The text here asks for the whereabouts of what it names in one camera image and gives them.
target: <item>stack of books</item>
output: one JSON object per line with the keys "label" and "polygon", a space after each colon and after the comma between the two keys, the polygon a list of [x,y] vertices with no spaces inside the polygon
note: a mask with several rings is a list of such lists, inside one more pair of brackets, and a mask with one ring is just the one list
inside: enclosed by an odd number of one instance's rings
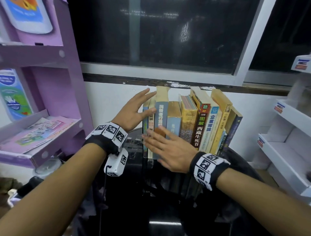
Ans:
{"label": "stack of books", "polygon": [[[143,132],[149,128],[165,137],[158,129],[162,125],[197,150],[223,156],[243,118],[226,95],[213,89],[208,96],[199,87],[190,87],[190,95],[179,95],[179,101],[169,101],[169,88],[156,88],[157,95],[147,101],[143,109],[156,107],[157,112],[143,121]],[[158,159],[159,156],[144,146],[144,158]]]}

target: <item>finger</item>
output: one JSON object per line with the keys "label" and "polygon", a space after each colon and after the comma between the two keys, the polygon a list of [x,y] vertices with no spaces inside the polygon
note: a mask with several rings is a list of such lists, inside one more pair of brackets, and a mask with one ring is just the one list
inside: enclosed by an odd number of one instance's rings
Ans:
{"label": "finger", "polygon": [[171,133],[169,130],[164,128],[162,125],[159,125],[159,129],[162,130],[167,136],[169,136],[171,140],[176,140],[178,138],[177,135]]}
{"label": "finger", "polygon": [[153,115],[154,113],[156,113],[156,108],[150,108],[148,110],[143,111],[142,113],[139,113],[139,115],[141,116],[141,120],[145,119],[148,116]]}
{"label": "finger", "polygon": [[163,150],[165,148],[165,144],[163,144],[163,143],[159,142],[158,140],[155,140],[151,137],[148,137],[148,136],[144,137],[144,141],[146,143],[149,143],[150,145],[156,147],[156,148],[161,149],[161,150]]}
{"label": "finger", "polygon": [[146,88],[143,91],[140,91],[139,93],[137,93],[134,97],[131,98],[131,100],[136,100],[142,96],[144,96],[146,93],[148,93],[150,91],[150,88]]}
{"label": "finger", "polygon": [[145,141],[142,142],[142,143],[143,143],[148,149],[150,149],[150,151],[152,151],[153,153],[156,153],[156,154],[162,156],[163,151],[162,151],[161,149],[158,149],[158,148],[152,146],[150,143],[147,143],[147,142],[145,142]]}
{"label": "finger", "polygon": [[150,129],[147,130],[147,133],[150,136],[152,136],[154,139],[156,139],[157,141],[159,141],[159,142],[161,142],[163,144],[168,144],[169,143],[169,141],[166,138],[164,138],[162,135],[157,134],[156,132],[154,132],[154,131],[152,131]]}
{"label": "finger", "polygon": [[166,169],[172,171],[172,170],[171,170],[171,167],[169,166],[169,164],[166,163],[163,159],[158,159],[158,162],[159,162],[163,167],[165,167]]}
{"label": "finger", "polygon": [[140,98],[137,99],[137,110],[141,107],[142,104],[144,104],[144,102],[146,102],[147,100],[149,100],[150,98],[152,98],[154,95],[156,95],[156,91],[148,93]]}

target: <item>right hand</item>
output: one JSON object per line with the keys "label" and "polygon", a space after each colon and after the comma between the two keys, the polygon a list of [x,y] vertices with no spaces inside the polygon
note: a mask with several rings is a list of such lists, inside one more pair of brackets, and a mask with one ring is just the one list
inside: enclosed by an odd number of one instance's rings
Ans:
{"label": "right hand", "polygon": [[147,130],[150,136],[142,135],[143,144],[150,151],[161,156],[158,162],[165,168],[172,172],[188,173],[191,161],[198,151],[190,143],[174,135],[163,126],[159,126],[159,129],[169,136],[170,140],[152,130]]}

